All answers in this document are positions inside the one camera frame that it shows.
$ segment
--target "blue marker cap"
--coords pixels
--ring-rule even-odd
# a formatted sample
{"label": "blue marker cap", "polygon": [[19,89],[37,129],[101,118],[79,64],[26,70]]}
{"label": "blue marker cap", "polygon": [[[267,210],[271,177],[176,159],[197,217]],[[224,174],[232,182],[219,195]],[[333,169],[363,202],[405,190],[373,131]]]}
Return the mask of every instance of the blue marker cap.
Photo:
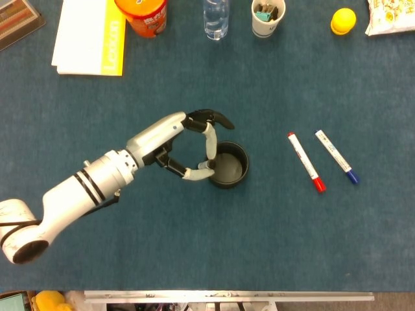
{"label": "blue marker cap", "polygon": [[359,177],[358,175],[356,175],[356,173],[354,173],[353,170],[350,170],[349,172],[347,172],[346,175],[349,177],[350,181],[354,183],[355,185],[359,183]]}

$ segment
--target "black stripe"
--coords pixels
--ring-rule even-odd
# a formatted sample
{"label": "black stripe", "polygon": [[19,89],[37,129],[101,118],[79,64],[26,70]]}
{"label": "black stripe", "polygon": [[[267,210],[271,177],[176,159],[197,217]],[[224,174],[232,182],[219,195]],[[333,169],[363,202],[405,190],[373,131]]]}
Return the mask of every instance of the black stripe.
{"label": "black stripe", "polygon": [[6,239],[12,235],[13,233],[15,233],[16,231],[20,230],[21,228],[27,227],[28,225],[18,225],[17,227],[13,228],[12,230],[10,230],[8,233],[6,233],[4,235],[4,237],[1,239],[0,241],[0,248],[3,247],[3,244],[6,242]]}
{"label": "black stripe", "polygon": [[97,191],[97,194],[99,195],[99,197],[101,198],[102,201],[105,201],[105,196],[102,193],[102,191],[100,190],[100,188],[98,188],[97,184],[92,180],[91,176],[86,172],[85,169],[82,169],[80,171],[81,173],[83,173],[83,175],[86,177],[86,179],[89,180],[89,182],[91,183],[92,187],[95,189],[95,191]]}
{"label": "black stripe", "polygon": [[78,176],[78,174],[74,174],[74,177],[79,181],[80,185],[83,186],[83,188],[85,189],[86,193],[88,193],[88,195],[91,198],[91,200],[95,203],[95,206],[97,206],[99,204],[98,203],[98,200],[93,196],[92,192],[85,185],[84,181]]}

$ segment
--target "whiteboard marker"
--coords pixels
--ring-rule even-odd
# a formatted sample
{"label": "whiteboard marker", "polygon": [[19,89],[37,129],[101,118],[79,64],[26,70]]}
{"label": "whiteboard marker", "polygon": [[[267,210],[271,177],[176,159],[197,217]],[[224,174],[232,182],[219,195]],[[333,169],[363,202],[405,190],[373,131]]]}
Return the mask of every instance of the whiteboard marker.
{"label": "whiteboard marker", "polygon": [[297,152],[298,157],[300,158],[301,162],[303,163],[305,169],[309,173],[311,179],[313,180],[314,185],[318,192],[326,191],[326,186],[324,185],[322,179],[318,176],[314,166],[311,164],[310,159],[305,154],[303,147],[301,147],[300,142],[297,139],[296,134],[290,132],[288,133],[288,139],[290,140],[294,150]]}
{"label": "whiteboard marker", "polygon": [[332,157],[336,160],[338,165],[342,168],[342,170],[346,173],[346,175],[349,177],[350,181],[354,183],[355,185],[359,183],[359,177],[354,173],[354,171],[351,169],[349,163],[346,162],[346,160],[342,157],[340,152],[334,147],[334,145],[331,143],[329,138],[325,135],[325,133],[322,130],[319,130],[316,132],[317,138],[322,142],[323,146],[327,149],[327,151],[331,154]]}

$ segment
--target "snack bag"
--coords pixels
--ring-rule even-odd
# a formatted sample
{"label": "snack bag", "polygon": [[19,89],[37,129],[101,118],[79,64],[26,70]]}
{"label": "snack bag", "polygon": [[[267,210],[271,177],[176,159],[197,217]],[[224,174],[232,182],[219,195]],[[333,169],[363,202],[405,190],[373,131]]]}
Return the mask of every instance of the snack bag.
{"label": "snack bag", "polygon": [[390,34],[415,30],[415,0],[368,0],[369,26],[366,34]]}

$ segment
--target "plastic bottle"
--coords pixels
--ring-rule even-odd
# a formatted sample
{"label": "plastic bottle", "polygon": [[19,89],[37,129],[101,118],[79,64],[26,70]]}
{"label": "plastic bottle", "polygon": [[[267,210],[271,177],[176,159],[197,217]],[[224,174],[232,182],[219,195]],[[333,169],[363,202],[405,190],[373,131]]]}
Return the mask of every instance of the plastic bottle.
{"label": "plastic bottle", "polygon": [[228,33],[230,0],[203,0],[205,33],[209,39],[220,40]]}

